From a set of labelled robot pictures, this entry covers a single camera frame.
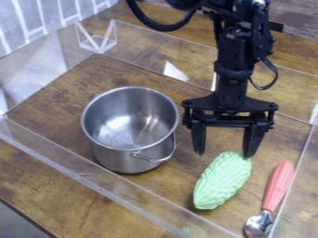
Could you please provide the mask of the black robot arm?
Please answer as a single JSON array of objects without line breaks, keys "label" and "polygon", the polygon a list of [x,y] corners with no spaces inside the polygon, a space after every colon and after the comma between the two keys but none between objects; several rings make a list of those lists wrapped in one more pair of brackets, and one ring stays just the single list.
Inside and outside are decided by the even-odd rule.
[{"label": "black robot arm", "polygon": [[217,89],[206,97],[188,99],[184,124],[192,130],[197,154],[205,153],[206,129],[241,127],[245,129],[242,153],[252,157],[275,125],[275,102],[248,96],[253,85],[256,64],[262,62],[273,71],[269,61],[275,37],[271,31],[269,8],[272,0],[168,0],[181,10],[204,9],[214,21],[218,59],[214,63]]}]

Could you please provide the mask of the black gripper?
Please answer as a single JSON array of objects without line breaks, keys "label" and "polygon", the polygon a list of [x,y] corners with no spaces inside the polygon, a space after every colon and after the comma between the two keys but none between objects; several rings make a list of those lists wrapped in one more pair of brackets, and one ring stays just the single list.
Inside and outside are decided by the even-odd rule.
[{"label": "black gripper", "polygon": [[275,126],[275,112],[279,105],[250,98],[249,79],[232,79],[216,75],[216,91],[182,102],[185,108],[184,125],[192,129],[193,146],[197,154],[204,155],[206,127],[245,128],[242,151],[246,158],[257,154],[265,134]]}]

